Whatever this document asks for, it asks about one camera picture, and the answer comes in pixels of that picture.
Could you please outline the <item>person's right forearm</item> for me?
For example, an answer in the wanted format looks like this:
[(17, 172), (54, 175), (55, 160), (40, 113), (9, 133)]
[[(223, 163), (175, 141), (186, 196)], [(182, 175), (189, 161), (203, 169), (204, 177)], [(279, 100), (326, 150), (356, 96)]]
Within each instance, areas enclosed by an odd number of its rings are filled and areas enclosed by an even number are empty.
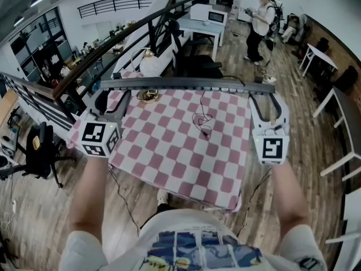
[(300, 183), (289, 161), (271, 168), (280, 243), (295, 228), (309, 225), (309, 210)]

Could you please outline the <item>white table with microwave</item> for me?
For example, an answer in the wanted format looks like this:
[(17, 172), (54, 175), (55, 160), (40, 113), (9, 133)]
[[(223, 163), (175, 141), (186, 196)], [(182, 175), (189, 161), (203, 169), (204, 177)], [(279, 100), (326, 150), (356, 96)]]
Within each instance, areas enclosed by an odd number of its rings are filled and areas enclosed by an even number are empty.
[(206, 34), (214, 37), (212, 59), (215, 61), (218, 47), (221, 47), (223, 43), (224, 25), (212, 22), (204, 24), (202, 21), (190, 19), (189, 14), (184, 15), (177, 21), (180, 30), (190, 33), (191, 41), (193, 41), (194, 33)]

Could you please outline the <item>person's left forearm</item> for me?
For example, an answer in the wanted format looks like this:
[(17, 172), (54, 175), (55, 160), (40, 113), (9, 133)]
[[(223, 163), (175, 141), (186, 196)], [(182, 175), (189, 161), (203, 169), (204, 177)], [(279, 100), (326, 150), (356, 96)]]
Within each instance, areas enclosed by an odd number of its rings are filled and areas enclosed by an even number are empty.
[(89, 157), (68, 215), (69, 231), (84, 231), (102, 242), (108, 159)]

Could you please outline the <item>person's black trousers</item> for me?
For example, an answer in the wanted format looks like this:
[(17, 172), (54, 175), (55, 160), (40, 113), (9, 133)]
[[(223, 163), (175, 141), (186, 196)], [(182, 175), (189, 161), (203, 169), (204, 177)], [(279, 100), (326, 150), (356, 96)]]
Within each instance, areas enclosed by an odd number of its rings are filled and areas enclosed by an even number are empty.
[(144, 224), (140, 227), (140, 230), (142, 230), (142, 228), (145, 226), (145, 224), (146, 224), (151, 218), (155, 217), (156, 215), (158, 215), (158, 214), (161, 213), (161, 212), (171, 211), (171, 210), (173, 210), (173, 209), (174, 209), (173, 207), (171, 207), (170, 205), (168, 205), (168, 204), (166, 204), (166, 203), (161, 203), (161, 204), (159, 204), (159, 205), (157, 206), (156, 212), (155, 212), (152, 216), (150, 216), (150, 217), (144, 222)]

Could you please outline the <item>black office chair yellow headrest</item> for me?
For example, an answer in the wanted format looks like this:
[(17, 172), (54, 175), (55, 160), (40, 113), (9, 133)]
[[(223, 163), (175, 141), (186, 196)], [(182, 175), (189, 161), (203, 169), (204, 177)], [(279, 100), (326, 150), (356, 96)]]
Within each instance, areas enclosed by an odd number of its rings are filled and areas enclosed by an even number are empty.
[(53, 138), (52, 125), (47, 125), (45, 122), (33, 125), (27, 136), (26, 148), (23, 149), (20, 144), (17, 144), (17, 147), (25, 154), (26, 163), (0, 169), (0, 180), (4, 181), (18, 172), (22, 176), (33, 175), (36, 179), (43, 178), (44, 180), (52, 174), (58, 187), (63, 188), (63, 184), (58, 179), (55, 163), (66, 160), (76, 162), (76, 158), (61, 156), (59, 148), (64, 142), (60, 141), (58, 144), (54, 144)]

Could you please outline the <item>person's printed white shirt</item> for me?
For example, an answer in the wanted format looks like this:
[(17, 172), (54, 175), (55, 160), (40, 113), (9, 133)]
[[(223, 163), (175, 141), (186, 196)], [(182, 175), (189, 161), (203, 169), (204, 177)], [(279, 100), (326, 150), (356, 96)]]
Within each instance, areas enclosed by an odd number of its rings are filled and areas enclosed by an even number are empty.
[(307, 225), (289, 231), (274, 255), (239, 242), (210, 214), (175, 209), (152, 217), (113, 262), (93, 235), (72, 232), (59, 271), (327, 271), (327, 265)]

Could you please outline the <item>wooden desk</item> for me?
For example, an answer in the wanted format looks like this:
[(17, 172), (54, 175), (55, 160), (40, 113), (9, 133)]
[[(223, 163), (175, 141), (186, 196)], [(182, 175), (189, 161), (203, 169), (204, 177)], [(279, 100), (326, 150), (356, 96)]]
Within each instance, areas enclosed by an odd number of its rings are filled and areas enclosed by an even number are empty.
[(5, 123), (11, 111), (17, 104), (18, 95), (12, 90), (8, 90), (3, 98), (0, 99), (0, 127)]

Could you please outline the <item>white microwave oven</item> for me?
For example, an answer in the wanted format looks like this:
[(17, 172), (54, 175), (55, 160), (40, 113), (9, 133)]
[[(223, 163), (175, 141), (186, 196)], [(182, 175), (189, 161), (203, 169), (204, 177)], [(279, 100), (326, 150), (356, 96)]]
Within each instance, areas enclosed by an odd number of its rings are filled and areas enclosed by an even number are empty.
[(195, 4), (190, 8), (190, 19), (225, 26), (227, 13), (215, 10), (212, 5)]

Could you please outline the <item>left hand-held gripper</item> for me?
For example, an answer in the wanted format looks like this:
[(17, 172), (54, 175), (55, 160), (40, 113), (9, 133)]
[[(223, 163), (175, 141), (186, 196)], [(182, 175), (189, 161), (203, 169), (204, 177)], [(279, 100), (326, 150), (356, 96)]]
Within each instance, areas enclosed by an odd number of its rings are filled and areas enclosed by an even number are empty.
[[(103, 116), (107, 110), (108, 95), (108, 90), (97, 90), (90, 99), (89, 112)], [(112, 114), (115, 117), (124, 117), (131, 98), (131, 91), (125, 91)], [(120, 121), (100, 121), (89, 112), (80, 116), (80, 151), (87, 156), (109, 158), (121, 139), (122, 124)]]

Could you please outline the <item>grey top white table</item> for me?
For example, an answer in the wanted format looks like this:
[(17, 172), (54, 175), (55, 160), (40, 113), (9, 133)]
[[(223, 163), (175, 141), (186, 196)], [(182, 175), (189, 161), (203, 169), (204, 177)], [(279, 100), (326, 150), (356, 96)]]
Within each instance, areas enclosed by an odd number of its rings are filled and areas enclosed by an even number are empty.
[(349, 162), (351, 159), (357, 158), (361, 161), (361, 112), (352, 99), (348, 98), (346, 94), (333, 86), (325, 99), (312, 114), (312, 117), (316, 118), (332, 97), (335, 97), (341, 111), (341, 118), (334, 124), (334, 128), (337, 128), (342, 122), (345, 123), (351, 150), (342, 159), (321, 171), (321, 177), (332, 173), (335, 169)]

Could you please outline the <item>black railing wooden handrail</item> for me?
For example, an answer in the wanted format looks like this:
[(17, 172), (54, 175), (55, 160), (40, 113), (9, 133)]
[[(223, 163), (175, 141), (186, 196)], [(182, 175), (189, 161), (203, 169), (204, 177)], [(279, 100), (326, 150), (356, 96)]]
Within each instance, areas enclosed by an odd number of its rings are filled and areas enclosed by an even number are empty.
[[(34, 121), (37, 120), (39, 123), (44, 121), (58, 127), (61, 130), (69, 131), (76, 121), (75, 114), (71, 113), (70, 109), (68, 109), (65, 103), (61, 100), (61, 96), (68, 94), (70, 99), (72, 99), (75, 103), (76, 109), (83, 112), (86, 106), (82, 101), (82, 97), (98, 80), (101, 79), (102, 75), (104, 75), (112, 65), (114, 65), (128, 52), (135, 51), (137, 56), (140, 55), (141, 52), (138, 44), (142, 41), (146, 42), (146, 47), (149, 46), (154, 53), (157, 53), (157, 50), (160, 47), (157, 45), (157, 41), (159, 37), (166, 32), (166, 30), (163, 29), (163, 25), (165, 24), (165, 15), (178, 7), (180, 7), (183, 11), (188, 10), (190, 6), (186, 7), (185, 4), (193, 1), (198, 0), (180, 1), (156, 11), (132, 26), (127, 27), (125, 30), (95, 49), (87, 58), (84, 59), (84, 61), (78, 64), (66, 78), (62, 79), (59, 85), (54, 89), (35, 84), (3, 72), (0, 72), (0, 78), (16, 95), (18, 95), (21, 101), (25, 102), (28, 106), (28, 109), (25, 110), (25, 112), (31, 116)], [(107, 66), (103, 68), (102, 71), (100, 71), (100, 73), (95, 75), (95, 78), (86, 85), (83, 92), (77, 93), (74, 83), (77, 82), (77, 80), (81, 78), (86, 71), (92, 68), (108, 50), (119, 42), (127, 39), (134, 32), (139, 33), (138, 30), (140, 29), (145, 32), (127, 46), (119, 55), (117, 55)]]

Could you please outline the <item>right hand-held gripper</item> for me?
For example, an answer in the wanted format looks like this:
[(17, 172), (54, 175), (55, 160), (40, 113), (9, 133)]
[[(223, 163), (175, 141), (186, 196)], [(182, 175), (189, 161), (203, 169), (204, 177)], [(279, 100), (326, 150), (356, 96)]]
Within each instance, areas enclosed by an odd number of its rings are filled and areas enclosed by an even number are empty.
[(252, 136), (259, 162), (265, 165), (283, 164), (289, 147), (289, 108), (279, 93), (270, 94), (276, 109), (275, 123), (265, 120), (253, 95), (249, 95), (249, 104), (254, 125), (270, 125), (263, 128), (254, 127)]

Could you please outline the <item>person's white left shoe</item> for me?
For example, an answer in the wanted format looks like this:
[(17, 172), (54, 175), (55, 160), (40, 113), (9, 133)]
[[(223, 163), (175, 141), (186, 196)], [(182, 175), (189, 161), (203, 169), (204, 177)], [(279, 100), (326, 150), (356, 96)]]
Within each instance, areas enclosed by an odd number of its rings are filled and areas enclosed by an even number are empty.
[(157, 204), (160, 206), (162, 204), (168, 204), (169, 193), (163, 189), (159, 189), (157, 192)]

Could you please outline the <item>pink white checkered tablecloth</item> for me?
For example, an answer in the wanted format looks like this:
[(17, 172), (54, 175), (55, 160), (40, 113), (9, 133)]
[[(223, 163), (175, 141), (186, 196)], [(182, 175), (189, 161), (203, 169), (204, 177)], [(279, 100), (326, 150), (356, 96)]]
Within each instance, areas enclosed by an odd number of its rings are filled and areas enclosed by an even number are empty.
[[(123, 93), (110, 92), (108, 114)], [(131, 91), (110, 164), (181, 198), (238, 211), (250, 138), (248, 100), (220, 91), (162, 90), (145, 104), (137, 94)], [(79, 117), (67, 134), (69, 148), (80, 150), (80, 125)]]

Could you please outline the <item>white folding table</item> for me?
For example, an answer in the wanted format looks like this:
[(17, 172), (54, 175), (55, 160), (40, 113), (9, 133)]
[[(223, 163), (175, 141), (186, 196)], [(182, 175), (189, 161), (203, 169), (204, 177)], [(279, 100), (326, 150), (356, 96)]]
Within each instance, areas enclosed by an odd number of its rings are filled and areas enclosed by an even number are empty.
[(327, 54), (321, 52), (316, 47), (308, 43), (306, 54), (299, 67), (299, 70), (302, 70), (305, 61), (308, 61), (306, 67), (303, 69), (302, 77), (306, 76), (307, 71), (311, 66), (311, 62), (314, 60), (314, 58), (319, 58), (321, 61), (325, 62), (327, 64), (328, 69), (331, 71), (331, 74), (334, 74), (338, 70), (334, 61)]

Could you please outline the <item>black computer keyboard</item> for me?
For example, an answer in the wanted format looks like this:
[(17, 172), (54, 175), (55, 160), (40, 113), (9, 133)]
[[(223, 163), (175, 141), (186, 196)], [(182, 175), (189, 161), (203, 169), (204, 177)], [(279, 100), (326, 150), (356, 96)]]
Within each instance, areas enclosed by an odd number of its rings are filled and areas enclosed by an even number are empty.
[(276, 93), (275, 86), (270, 84), (191, 77), (142, 77), (104, 80), (100, 83), (100, 88), (114, 90), (205, 90), (256, 95)]

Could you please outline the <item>white globe lamp gold base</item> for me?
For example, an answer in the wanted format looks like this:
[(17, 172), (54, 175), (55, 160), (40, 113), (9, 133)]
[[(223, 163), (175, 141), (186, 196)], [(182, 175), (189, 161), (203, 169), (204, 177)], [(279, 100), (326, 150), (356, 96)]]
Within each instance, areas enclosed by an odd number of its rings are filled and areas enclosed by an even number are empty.
[[(139, 63), (139, 70), (143, 74), (143, 77), (158, 77), (160, 71), (160, 60), (155, 56), (153, 51), (149, 47), (140, 47), (133, 51), (130, 64), (133, 70), (135, 71), (135, 67), (133, 64), (133, 57), (137, 52), (144, 52), (143, 58)], [(159, 98), (158, 90), (142, 90), (137, 94), (137, 99), (145, 104), (150, 104)]]

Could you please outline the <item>white shelf rack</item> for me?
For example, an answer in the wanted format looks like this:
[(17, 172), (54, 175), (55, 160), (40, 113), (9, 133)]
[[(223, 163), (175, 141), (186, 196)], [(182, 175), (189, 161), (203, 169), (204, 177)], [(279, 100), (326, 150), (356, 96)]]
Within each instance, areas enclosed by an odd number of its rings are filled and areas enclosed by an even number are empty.
[(329, 238), (326, 244), (341, 244), (333, 271), (353, 271), (361, 262), (361, 188), (346, 194), (343, 220), (345, 234)]

